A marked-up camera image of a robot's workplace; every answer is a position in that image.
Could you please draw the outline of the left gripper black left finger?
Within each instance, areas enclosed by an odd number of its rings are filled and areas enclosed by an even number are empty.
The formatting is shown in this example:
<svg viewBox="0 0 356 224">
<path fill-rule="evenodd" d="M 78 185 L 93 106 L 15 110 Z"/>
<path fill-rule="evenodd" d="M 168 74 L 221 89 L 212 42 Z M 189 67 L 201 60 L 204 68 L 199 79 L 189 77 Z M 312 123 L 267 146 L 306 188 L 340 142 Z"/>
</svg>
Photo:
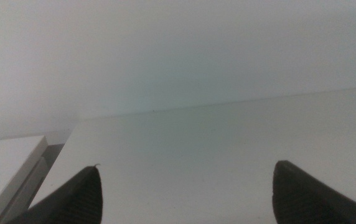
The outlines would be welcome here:
<svg viewBox="0 0 356 224">
<path fill-rule="evenodd" d="M 100 173 L 88 166 L 8 224 L 100 224 L 102 216 Z"/>
</svg>

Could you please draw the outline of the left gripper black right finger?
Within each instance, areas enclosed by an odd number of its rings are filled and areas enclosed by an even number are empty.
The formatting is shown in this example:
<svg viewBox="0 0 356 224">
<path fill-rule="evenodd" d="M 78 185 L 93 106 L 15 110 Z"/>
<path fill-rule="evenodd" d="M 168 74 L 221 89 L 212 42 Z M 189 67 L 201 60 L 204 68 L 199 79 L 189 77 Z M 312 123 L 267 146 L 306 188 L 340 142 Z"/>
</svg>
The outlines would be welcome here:
<svg viewBox="0 0 356 224">
<path fill-rule="evenodd" d="M 274 167 L 272 204 L 278 223 L 356 224 L 356 201 L 289 161 Z"/>
</svg>

